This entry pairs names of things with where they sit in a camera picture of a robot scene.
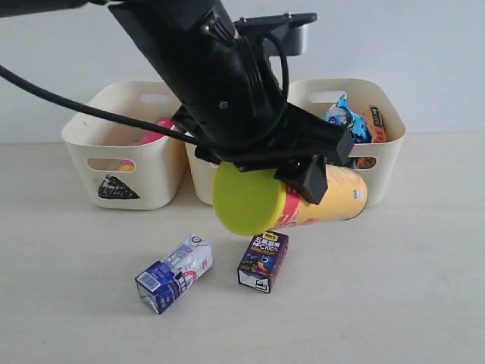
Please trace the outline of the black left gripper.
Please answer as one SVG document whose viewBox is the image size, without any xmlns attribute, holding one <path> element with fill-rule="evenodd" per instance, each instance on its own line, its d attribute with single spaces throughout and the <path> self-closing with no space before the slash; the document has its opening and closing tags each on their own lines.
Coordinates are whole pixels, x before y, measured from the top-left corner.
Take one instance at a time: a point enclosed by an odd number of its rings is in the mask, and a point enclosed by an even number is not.
<svg viewBox="0 0 485 364">
<path fill-rule="evenodd" d="M 271 131 L 283 117 L 289 91 L 286 52 L 280 52 L 278 82 L 262 49 L 225 49 L 195 59 L 173 86 L 181 101 L 175 124 L 196 142 L 196 157 L 205 162 L 259 165 Z M 319 204 L 327 192 L 326 161 L 344 166 L 354 142 L 347 127 L 331 124 L 288 103 L 285 111 L 291 158 L 274 178 L 293 187 L 308 203 Z"/>
</svg>

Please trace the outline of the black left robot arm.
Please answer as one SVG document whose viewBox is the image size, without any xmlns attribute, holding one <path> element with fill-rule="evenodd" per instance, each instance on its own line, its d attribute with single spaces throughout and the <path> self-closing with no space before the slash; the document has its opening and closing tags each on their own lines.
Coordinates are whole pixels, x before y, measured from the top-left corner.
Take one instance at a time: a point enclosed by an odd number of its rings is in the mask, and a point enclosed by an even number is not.
<svg viewBox="0 0 485 364">
<path fill-rule="evenodd" d="M 206 162 L 274 178 L 318 204 L 326 165 L 342 166 L 351 133 L 289 101 L 288 59 L 314 12 L 232 20 L 219 1 L 104 1 L 180 101 L 172 137 Z"/>
</svg>

